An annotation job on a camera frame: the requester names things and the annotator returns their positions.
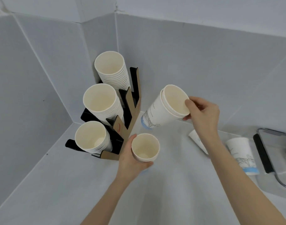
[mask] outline cardboard cup holder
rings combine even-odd
[[[130,136],[130,133],[140,113],[141,106],[141,86],[138,68],[130,67],[130,74],[132,78],[134,92],[130,90],[130,87],[127,90],[119,89],[122,101],[125,105],[125,107],[123,108],[125,124],[123,124],[122,120],[117,115],[115,120],[107,119],[110,125],[104,125],[110,134],[113,150],[111,152],[102,151],[100,155],[92,154],[92,156],[95,156],[100,159],[119,160],[119,154],[121,152],[121,149],[124,148]],[[82,113],[81,120],[83,120],[84,122],[101,122],[87,108],[85,108],[84,112]],[[76,151],[86,152],[80,149],[76,145],[75,140],[72,139],[67,140],[65,147],[71,148]]]

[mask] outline stack of paper cups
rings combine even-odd
[[[231,155],[236,159],[236,161],[239,163],[239,166],[242,167],[243,171],[247,175],[259,174],[254,156],[251,152],[248,138],[233,138],[228,140],[226,144],[231,152]]]
[[[119,89],[127,90],[130,87],[130,79],[123,56],[115,51],[101,53],[95,59],[94,66],[102,82],[115,88],[123,104]]]
[[[110,125],[107,118],[115,120],[117,115],[124,123],[123,109],[115,89],[108,84],[89,87],[83,97],[85,107],[102,123]]]
[[[190,112],[185,105],[187,94],[175,85],[167,85],[141,117],[143,127],[152,129],[187,116]]]
[[[155,161],[160,152],[160,143],[154,135],[142,133],[134,138],[132,152],[139,162]]]
[[[75,142],[82,150],[92,154],[113,149],[110,134],[99,121],[82,124],[75,133]]]

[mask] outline forearm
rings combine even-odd
[[[205,147],[241,225],[286,224],[283,215],[244,173],[220,139],[206,142]]]
[[[107,225],[128,183],[115,179],[81,225]]]

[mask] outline right hand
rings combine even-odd
[[[194,96],[190,96],[185,104],[190,114],[184,117],[183,120],[192,120],[202,143],[206,144],[213,140],[219,140],[217,126],[220,111],[218,105]]]

